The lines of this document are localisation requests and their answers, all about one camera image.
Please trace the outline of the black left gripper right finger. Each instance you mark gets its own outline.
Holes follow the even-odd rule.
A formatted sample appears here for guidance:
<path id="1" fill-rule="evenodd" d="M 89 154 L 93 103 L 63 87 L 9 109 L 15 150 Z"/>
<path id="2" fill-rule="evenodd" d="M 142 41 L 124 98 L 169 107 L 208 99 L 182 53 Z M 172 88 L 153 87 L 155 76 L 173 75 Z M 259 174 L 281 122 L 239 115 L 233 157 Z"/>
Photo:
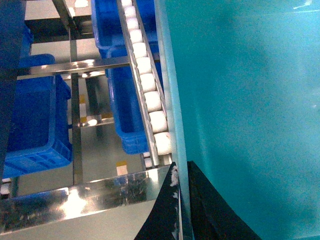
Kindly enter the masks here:
<path id="1" fill-rule="evenodd" d="M 259 240 L 194 161 L 187 162 L 190 215 L 196 240 Z"/>

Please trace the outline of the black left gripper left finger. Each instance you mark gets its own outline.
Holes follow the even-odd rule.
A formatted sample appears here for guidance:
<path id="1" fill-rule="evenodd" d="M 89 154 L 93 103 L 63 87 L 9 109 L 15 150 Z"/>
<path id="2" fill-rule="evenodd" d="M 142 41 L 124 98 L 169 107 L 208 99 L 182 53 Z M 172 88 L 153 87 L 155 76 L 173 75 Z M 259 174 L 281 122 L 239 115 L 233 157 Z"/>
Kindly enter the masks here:
<path id="1" fill-rule="evenodd" d="M 179 190 L 178 167 L 173 162 L 149 216 L 135 237 L 136 240 L 179 239 Z"/>

